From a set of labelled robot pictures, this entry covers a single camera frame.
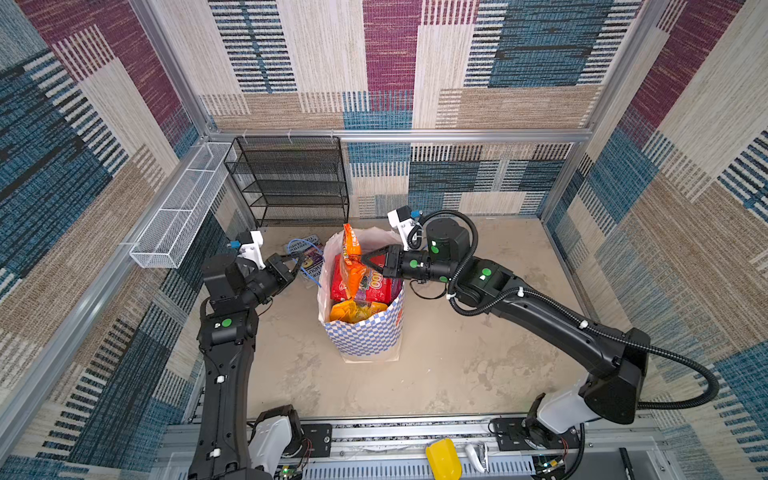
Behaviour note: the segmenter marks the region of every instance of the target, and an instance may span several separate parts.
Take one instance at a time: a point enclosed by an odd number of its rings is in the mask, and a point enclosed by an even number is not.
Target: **blue and white checkered pattern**
[[[400,294],[383,312],[358,323],[328,322],[328,337],[345,355],[371,356],[385,352],[397,345],[402,331],[402,303],[406,289],[400,286]]]

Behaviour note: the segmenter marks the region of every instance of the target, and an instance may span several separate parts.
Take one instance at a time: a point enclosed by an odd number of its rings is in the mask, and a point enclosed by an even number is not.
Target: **shopping bag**
[[[373,228],[356,228],[357,236],[363,253],[377,250],[391,243],[400,243],[400,236],[392,231]],[[317,291],[319,307],[318,320],[325,328],[333,345],[341,353],[345,362],[391,362],[400,356],[400,341],[402,339],[402,305],[405,289],[402,280],[398,279],[397,297],[383,312],[377,313],[358,323],[329,322],[328,318],[333,306],[331,300],[331,282],[336,255],[341,253],[344,243],[344,232],[340,231],[330,237],[323,251],[323,270],[320,272],[320,288]]]

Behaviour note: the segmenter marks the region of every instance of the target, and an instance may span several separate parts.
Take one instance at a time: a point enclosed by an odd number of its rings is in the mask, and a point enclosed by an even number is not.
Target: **black wire mesh shelf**
[[[337,137],[237,137],[225,162],[257,225],[339,226],[349,190]]]

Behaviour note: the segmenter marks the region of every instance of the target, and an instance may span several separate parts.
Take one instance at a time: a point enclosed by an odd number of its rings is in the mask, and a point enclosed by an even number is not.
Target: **metal mesh rack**
[[[227,178],[225,158],[236,155],[228,143],[208,142],[179,177],[160,209],[131,248],[142,268],[178,268]]]
[[[237,137],[232,148],[224,164],[260,227],[349,219],[339,138]]]

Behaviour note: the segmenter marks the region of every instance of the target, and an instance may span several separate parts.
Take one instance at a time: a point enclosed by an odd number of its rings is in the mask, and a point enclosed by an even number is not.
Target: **orange snack bag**
[[[344,286],[346,290],[346,297],[348,299],[355,298],[357,290],[360,288],[360,280],[366,275],[368,267],[360,262],[360,256],[362,255],[362,249],[360,243],[357,241],[352,226],[348,223],[344,224],[344,247],[342,248],[342,256],[344,257],[344,264],[341,268],[341,277],[344,280]]]
[[[330,321],[340,320],[347,323],[358,323],[376,313],[383,312],[386,308],[384,303],[347,300],[331,307]]]

